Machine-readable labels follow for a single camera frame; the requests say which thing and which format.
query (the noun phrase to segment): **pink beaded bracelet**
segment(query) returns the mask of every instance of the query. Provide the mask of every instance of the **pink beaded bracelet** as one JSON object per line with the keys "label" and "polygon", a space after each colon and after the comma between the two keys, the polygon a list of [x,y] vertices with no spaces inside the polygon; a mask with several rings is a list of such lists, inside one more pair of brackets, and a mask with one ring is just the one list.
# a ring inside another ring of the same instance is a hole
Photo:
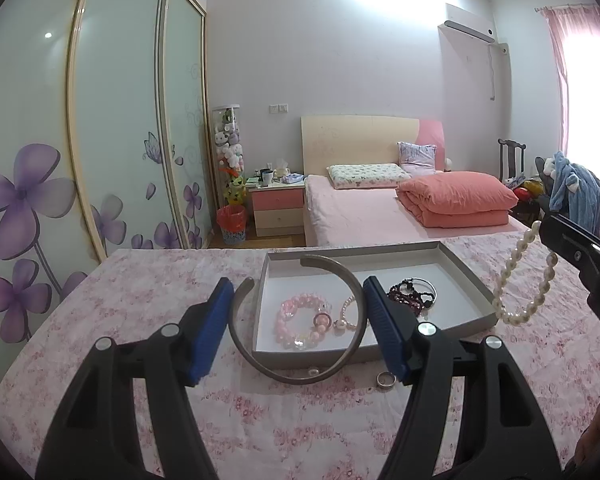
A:
{"label": "pink beaded bracelet", "polygon": [[[314,326],[306,334],[298,334],[288,328],[286,322],[298,312],[298,308],[312,308],[315,310]],[[331,305],[322,297],[315,294],[300,294],[286,300],[276,316],[274,332],[276,340],[285,348],[305,350],[315,348],[324,335],[331,328]]]}

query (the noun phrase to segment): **blue fleece blanket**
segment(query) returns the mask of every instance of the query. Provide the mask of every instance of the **blue fleece blanket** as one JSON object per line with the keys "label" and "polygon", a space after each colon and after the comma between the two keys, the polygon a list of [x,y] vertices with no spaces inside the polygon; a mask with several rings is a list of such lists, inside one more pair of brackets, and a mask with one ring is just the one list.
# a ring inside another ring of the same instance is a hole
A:
{"label": "blue fleece blanket", "polygon": [[[563,201],[569,200],[569,219],[600,236],[600,180],[587,168],[571,164],[562,152],[555,154],[555,173],[549,209],[558,212]],[[567,186],[575,182],[578,189],[571,192]]]}

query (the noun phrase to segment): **floral pillow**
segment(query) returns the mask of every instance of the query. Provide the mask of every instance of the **floral pillow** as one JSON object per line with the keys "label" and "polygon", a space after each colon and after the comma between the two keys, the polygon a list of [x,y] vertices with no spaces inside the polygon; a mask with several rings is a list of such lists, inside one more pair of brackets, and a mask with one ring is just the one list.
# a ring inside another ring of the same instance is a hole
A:
{"label": "floral pillow", "polygon": [[411,176],[436,173],[436,145],[420,146],[410,142],[398,142],[400,167]]}
{"label": "floral pillow", "polygon": [[410,178],[397,164],[337,164],[327,170],[335,189],[397,187]]}

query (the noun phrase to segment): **cream headboard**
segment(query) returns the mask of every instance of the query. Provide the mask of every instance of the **cream headboard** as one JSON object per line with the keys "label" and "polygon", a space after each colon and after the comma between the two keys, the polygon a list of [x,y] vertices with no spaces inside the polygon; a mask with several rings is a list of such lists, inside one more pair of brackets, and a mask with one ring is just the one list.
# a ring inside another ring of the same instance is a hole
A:
{"label": "cream headboard", "polygon": [[415,142],[420,121],[400,117],[326,115],[302,118],[305,175],[327,176],[332,164],[398,162],[397,142]]}

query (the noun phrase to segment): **pink headboard panel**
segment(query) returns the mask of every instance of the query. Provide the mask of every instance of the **pink headboard panel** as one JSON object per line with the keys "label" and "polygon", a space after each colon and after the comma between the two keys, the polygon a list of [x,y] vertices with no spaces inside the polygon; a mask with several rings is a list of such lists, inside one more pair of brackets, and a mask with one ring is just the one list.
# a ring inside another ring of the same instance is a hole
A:
{"label": "pink headboard panel", "polygon": [[437,146],[436,169],[440,171],[445,169],[445,133],[440,121],[420,119],[420,129],[416,144],[420,146],[435,144]]}

